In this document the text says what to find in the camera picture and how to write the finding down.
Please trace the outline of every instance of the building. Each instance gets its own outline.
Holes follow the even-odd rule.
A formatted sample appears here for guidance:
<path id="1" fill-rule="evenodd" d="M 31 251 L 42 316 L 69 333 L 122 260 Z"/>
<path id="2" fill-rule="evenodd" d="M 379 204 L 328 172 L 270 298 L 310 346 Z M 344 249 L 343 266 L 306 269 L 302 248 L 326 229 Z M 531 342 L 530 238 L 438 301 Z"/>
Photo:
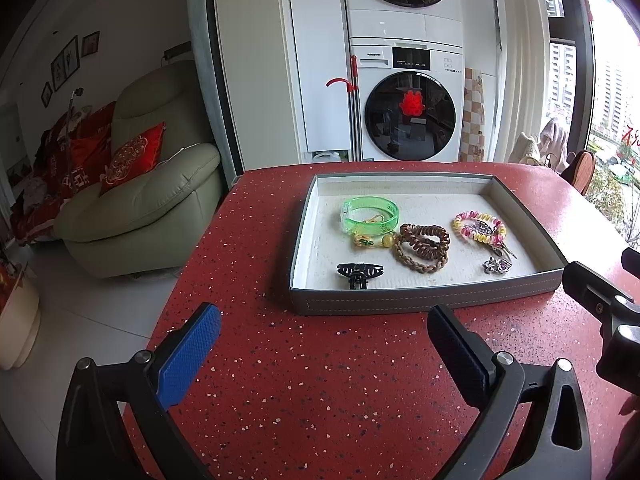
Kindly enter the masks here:
<path id="1" fill-rule="evenodd" d="M 613 142 L 620 142 L 631 123 L 629 74 L 610 59 L 596 60 L 596 85 L 591 127 Z"/>
<path id="2" fill-rule="evenodd" d="M 564 118 L 560 125 L 571 127 L 575 101 L 575 47 L 551 43 L 551 70 L 546 102 L 548 118 Z"/>
<path id="3" fill-rule="evenodd" d="M 564 18 L 564 7 L 562 0 L 546 0 L 546 12 L 549 16 Z"/>

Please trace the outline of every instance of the gray tray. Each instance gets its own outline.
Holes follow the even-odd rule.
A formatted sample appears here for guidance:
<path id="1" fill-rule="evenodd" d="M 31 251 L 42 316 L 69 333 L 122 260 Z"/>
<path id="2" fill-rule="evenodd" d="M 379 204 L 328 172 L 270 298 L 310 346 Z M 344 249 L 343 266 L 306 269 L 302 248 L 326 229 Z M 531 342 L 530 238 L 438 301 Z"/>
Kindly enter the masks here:
<path id="1" fill-rule="evenodd" d="M 400 224 L 441 225 L 450 233 L 449 262 L 434 274 L 400 264 L 391 250 L 363 249 L 340 230 L 344 200 L 381 196 L 398 204 Z M 476 210 L 501 218 L 506 243 L 517 259 L 505 275 L 486 274 L 492 256 L 482 244 L 461 238 L 451 221 Z M 355 212 L 365 217 L 372 212 Z M 382 265 L 367 290 L 349 290 L 337 265 Z M 544 228 L 496 177 L 465 173 L 353 173 L 318 175 L 306 196 L 289 288 L 297 313 L 354 315 L 420 312 L 436 304 L 452 308 L 514 300 L 556 290 L 567 260 Z"/>

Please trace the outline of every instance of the red speckled countertop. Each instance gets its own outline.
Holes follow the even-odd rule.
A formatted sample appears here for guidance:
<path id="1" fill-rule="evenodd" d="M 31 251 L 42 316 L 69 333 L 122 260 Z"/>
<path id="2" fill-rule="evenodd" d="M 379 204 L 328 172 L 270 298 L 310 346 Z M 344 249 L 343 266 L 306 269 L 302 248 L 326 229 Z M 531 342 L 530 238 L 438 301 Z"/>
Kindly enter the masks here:
<path id="1" fill-rule="evenodd" d="M 478 411 L 465 405 L 430 343 L 426 314 L 300 317 L 288 281 L 300 216 L 314 174 L 456 171 L 498 176 L 569 261 L 579 260 L 633 296 L 626 244 L 580 194 L 546 168 L 507 164 L 361 162 L 250 171 L 226 197 L 162 313 L 149 348 L 203 301 L 223 313 L 222 334 L 183 402 L 170 410 L 219 479 L 429 480 Z M 604 479 L 626 418 L 628 394 L 594 368 L 599 325 L 562 288 L 455 311 L 494 350 L 523 363 L 574 363 L 588 412 L 593 478 Z M 487 478 L 502 472 L 524 422 Z M 127 412 L 136 449 L 149 459 Z"/>

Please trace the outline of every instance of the silver brooch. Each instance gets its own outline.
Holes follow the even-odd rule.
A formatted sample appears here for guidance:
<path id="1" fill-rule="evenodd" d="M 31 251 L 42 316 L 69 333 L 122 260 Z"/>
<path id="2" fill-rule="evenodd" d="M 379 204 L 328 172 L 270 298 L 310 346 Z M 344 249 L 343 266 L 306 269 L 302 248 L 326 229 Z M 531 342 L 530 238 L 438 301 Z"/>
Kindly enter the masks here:
<path id="1" fill-rule="evenodd" d="M 499 258 L 496 260 L 493 256 L 491 256 L 484 264 L 484 272 L 487 274 L 506 274 L 511 269 L 511 262 L 508 262 L 504 258 Z"/>

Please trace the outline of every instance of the white washing machine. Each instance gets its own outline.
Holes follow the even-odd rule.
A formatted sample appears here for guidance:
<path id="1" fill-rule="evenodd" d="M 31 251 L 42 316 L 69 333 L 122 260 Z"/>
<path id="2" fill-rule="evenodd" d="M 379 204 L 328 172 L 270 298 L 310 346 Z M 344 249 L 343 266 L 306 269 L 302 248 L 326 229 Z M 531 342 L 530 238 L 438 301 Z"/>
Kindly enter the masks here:
<path id="1" fill-rule="evenodd" d="M 351 40 L 357 58 L 363 160 L 457 162 L 465 74 L 462 48 Z"/>
<path id="2" fill-rule="evenodd" d="M 460 0 L 346 0 L 350 38 L 462 46 Z"/>

